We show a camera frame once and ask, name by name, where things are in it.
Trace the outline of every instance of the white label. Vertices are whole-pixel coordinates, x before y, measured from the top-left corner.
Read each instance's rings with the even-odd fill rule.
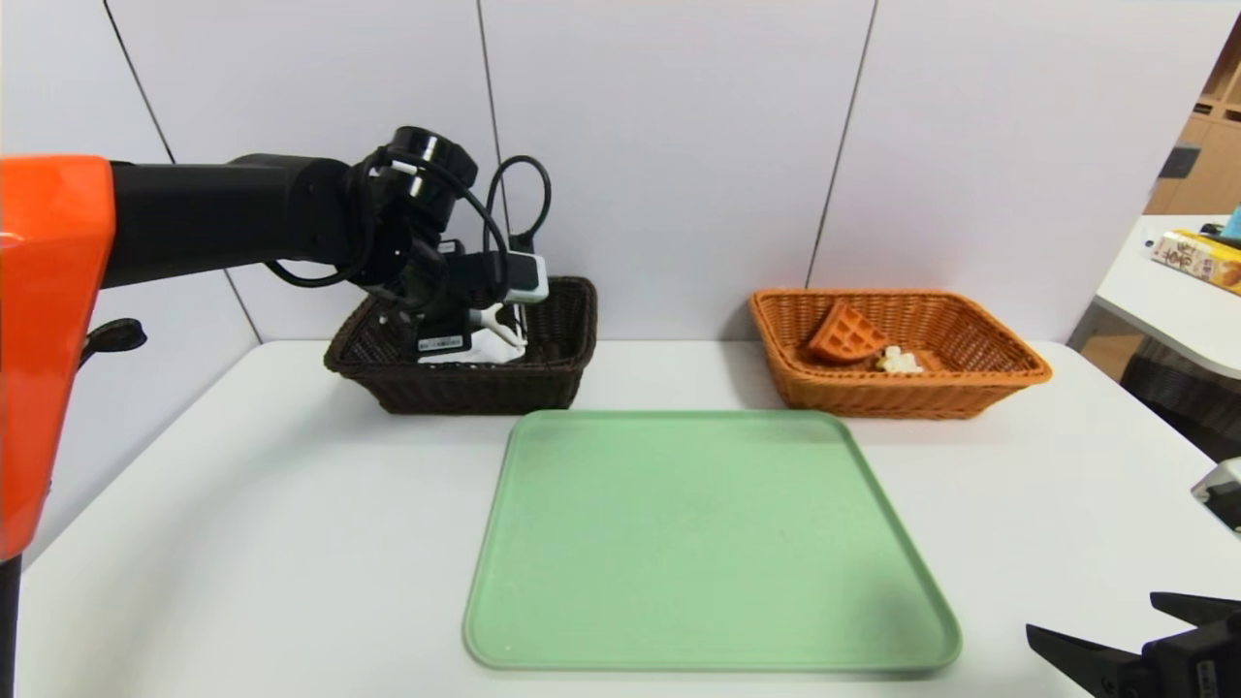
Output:
[[[1215,681],[1215,662],[1198,662],[1199,698],[1220,698],[1220,684]]]
[[[1211,279],[1211,246],[1179,231],[1165,232],[1150,256],[1157,261],[1204,281]]]
[[[453,337],[432,337],[431,339],[418,340],[418,351],[438,351],[441,349],[460,349],[465,345],[465,338],[462,335]]]

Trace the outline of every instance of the black robot arm segment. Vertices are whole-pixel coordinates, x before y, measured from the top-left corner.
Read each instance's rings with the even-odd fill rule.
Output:
[[[517,163],[539,171],[545,196],[535,225],[517,236],[521,251],[511,252],[491,205],[500,175]],[[112,174],[117,221],[104,288],[253,263],[305,288],[349,281],[387,303],[418,355],[449,350],[423,345],[469,349],[475,306],[537,303],[547,293],[532,237],[547,216],[551,183],[526,155],[500,164],[485,205],[470,193],[478,165],[469,154],[414,127],[398,128],[356,165],[246,155],[226,165],[113,163]],[[458,199],[484,222],[480,253],[442,240]],[[302,278],[282,260],[336,270]],[[454,342],[419,343],[449,335]]]
[[[349,171],[339,160],[289,155],[114,163],[117,232],[103,287],[271,260],[349,265],[362,242]]]

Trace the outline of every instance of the orange waffle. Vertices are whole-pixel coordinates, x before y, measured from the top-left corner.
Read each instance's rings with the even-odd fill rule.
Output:
[[[824,361],[844,364],[860,361],[889,344],[891,340],[866,315],[849,303],[836,301],[807,349]]]

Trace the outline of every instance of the plastic tray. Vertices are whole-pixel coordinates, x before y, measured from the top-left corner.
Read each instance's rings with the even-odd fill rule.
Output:
[[[520,420],[465,612],[501,669],[926,671],[961,631],[819,412]]]

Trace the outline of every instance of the black cable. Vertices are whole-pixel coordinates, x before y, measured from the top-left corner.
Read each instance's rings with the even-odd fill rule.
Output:
[[[0,563],[0,696],[12,698],[17,650],[21,555]]]
[[[357,214],[362,221],[362,252],[357,256],[357,260],[347,267],[339,270],[336,273],[320,278],[304,278],[295,276],[293,272],[284,268],[284,266],[279,262],[266,262],[267,268],[272,270],[272,273],[278,276],[280,281],[300,288],[323,288],[325,286],[340,283],[362,271],[362,267],[365,267],[366,262],[371,258],[371,251],[375,248],[375,204],[371,196],[370,176],[371,170],[376,166],[376,163],[385,156],[385,148],[377,148],[365,160],[362,160],[360,165],[357,165],[357,171],[354,175],[357,178],[354,183],[354,186],[357,189]]]
[[[544,183],[544,202],[539,211],[539,217],[535,219],[535,225],[530,226],[530,230],[509,237],[513,248],[519,252],[534,253],[535,233],[542,227],[545,220],[547,220],[547,211],[551,209],[551,176],[547,175],[547,170],[542,166],[542,163],[531,158],[530,155],[514,155],[508,160],[500,163],[499,169],[491,175],[491,186],[486,190],[486,211],[491,212],[491,206],[495,205],[495,191],[500,188],[500,180],[504,178],[504,171],[525,163],[534,169],[539,170],[539,176],[542,178]],[[488,251],[486,237],[483,237],[483,252]]]

